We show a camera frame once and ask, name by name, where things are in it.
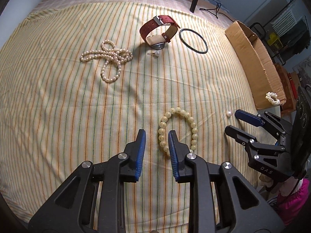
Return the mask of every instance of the metal bolt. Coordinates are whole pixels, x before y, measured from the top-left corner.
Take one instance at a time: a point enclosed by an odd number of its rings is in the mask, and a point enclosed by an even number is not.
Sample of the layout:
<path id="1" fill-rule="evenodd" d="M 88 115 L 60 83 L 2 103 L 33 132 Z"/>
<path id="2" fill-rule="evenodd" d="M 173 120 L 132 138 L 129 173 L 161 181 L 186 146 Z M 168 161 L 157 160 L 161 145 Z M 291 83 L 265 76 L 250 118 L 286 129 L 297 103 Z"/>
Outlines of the metal bolt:
<path id="1" fill-rule="evenodd" d="M 90 161 L 84 161 L 81 165 L 83 168 L 89 168 L 91 166 L 91 162 Z"/>
<path id="2" fill-rule="evenodd" d="M 126 153 L 120 153 L 119 155 L 118 155 L 118 158 L 119 159 L 126 159 L 128 157 L 128 155 L 126 154 Z"/>
<path id="3" fill-rule="evenodd" d="M 225 169 L 230 169 L 230 168 L 232 167 L 231 163 L 229 163 L 229 162 L 224 162 L 224 163 L 222 164 L 222 166 L 223 166 Z"/>
<path id="4" fill-rule="evenodd" d="M 188 153 L 187 158 L 188 159 L 195 159 L 197 156 L 194 153 Z"/>

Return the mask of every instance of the pearl necklace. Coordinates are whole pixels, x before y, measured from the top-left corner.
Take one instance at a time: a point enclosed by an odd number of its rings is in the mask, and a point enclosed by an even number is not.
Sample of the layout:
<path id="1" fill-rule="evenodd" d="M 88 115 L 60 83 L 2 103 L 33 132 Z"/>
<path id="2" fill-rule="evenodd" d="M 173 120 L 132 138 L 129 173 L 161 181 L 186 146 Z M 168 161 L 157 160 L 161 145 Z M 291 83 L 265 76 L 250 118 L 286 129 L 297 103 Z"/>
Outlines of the pearl necklace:
<path id="1" fill-rule="evenodd" d="M 274 105 L 274 106 L 280 104 L 280 100 L 277 98 L 277 94 L 276 94 L 276 93 L 273 93 L 273 92 L 268 92 L 268 93 L 266 93 L 266 99 L 268 99 L 268 101 L 269 101 L 272 105 Z"/>
<path id="2" fill-rule="evenodd" d="M 109 44 L 113 46 L 113 49 L 106 48 L 104 44 Z M 93 60 L 93 59 L 100 59 L 100 58 L 106 59 L 106 62 L 100 72 L 101 77 L 103 81 L 107 83 L 116 81 L 120 77 L 120 74 L 121 74 L 121 64 L 132 60 L 133 54 L 129 50 L 118 49 L 115 43 L 113 43 L 111 40 L 103 41 L 100 46 L 102 50 L 91 50 L 91 51 L 86 51 L 82 53 L 80 60 L 82 62 L 88 62 L 89 60 Z M 116 63 L 118 67 L 117 73 L 112 79 L 106 78 L 105 76 L 105 68 L 109 64 L 109 62 Z"/>
<path id="3" fill-rule="evenodd" d="M 180 114 L 181 116 L 185 117 L 190 123 L 190 126 L 192 128 L 192 141 L 191 141 L 190 153 L 193 153 L 193 151 L 196 150 L 197 148 L 197 124 L 194 122 L 194 118 L 190 115 L 189 112 L 186 112 L 185 110 L 182 110 L 179 107 L 177 107 L 176 109 L 171 108 L 161 118 L 161 122 L 159 125 L 160 128 L 158 130 L 160 146 L 163 148 L 164 152 L 166 152 L 167 156 L 169 156 L 169 146 L 168 146 L 168 143 L 165 141 L 164 135 L 165 135 L 166 122 L 175 113 Z"/>

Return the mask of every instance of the watch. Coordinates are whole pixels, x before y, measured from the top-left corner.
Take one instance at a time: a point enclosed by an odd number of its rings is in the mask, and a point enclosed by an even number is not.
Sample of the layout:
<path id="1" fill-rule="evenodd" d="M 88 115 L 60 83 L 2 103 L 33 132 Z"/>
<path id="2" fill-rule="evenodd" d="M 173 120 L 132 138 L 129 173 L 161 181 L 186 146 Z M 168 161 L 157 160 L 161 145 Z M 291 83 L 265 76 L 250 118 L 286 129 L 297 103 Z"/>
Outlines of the watch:
<path id="1" fill-rule="evenodd" d="M 148 36 L 148 34 L 159 26 L 170 25 L 166 32 L 161 35 Z M 142 39 L 155 50 L 164 48 L 165 43 L 169 43 L 173 36 L 177 33 L 178 24 L 167 15 L 155 16 L 153 19 L 145 23 L 139 30 Z"/>

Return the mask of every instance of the magenta fabric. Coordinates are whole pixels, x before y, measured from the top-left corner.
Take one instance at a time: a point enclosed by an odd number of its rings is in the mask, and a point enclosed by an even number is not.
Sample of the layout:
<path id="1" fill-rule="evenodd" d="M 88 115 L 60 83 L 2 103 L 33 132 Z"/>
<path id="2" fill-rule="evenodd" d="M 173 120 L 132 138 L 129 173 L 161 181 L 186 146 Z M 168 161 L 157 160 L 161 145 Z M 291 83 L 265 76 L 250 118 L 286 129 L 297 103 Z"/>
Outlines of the magenta fabric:
<path id="1" fill-rule="evenodd" d="M 277 213 L 283 220 L 285 226 L 289 225 L 293 218 L 298 215 L 300 209 L 305 204 L 308 199 L 308 186 L 309 181 L 304 179 L 301 188 L 298 192 L 292 194 L 288 199 L 282 203 L 287 197 L 281 196 L 277 197 L 278 210 Z"/>

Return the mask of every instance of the striped tablecloth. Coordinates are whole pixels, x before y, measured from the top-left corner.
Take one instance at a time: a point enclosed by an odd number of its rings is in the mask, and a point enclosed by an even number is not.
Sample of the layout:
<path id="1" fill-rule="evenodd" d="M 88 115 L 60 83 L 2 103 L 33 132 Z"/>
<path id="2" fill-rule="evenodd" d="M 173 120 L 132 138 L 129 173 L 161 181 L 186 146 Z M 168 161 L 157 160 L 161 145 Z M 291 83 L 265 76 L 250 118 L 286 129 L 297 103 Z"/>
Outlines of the striped tablecloth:
<path id="1" fill-rule="evenodd" d="M 139 28 L 155 15 L 170 15 L 182 28 L 199 32 L 208 53 L 191 51 L 176 35 L 158 58 L 147 55 L 152 51 Z M 202 48 L 192 33 L 184 38 Z M 134 55 L 110 84 L 101 80 L 102 60 L 79 60 L 105 39 Z M 199 156 L 218 164 L 230 161 L 257 184 L 246 152 L 224 128 L 243 128 L 264 143 L 274 139 L 226 117 L 228 110 L 256 113 L 256 108 L 224 29 L 177 10 L 129 2 L 32 13 L 0 51 L 0 191 L 14 213 L 28 221 L 82 161 L 107 161 L 142 128 L 147 133 L 142 176 L 126 184 L 127 231 L 184 232 L 189 186 L 175 183 L 157 139 L 162 115 L 177 106 L 198 123 Z M 183 119 L 170 119 L 170 129 L 190 145 L 191 130 Z"/>

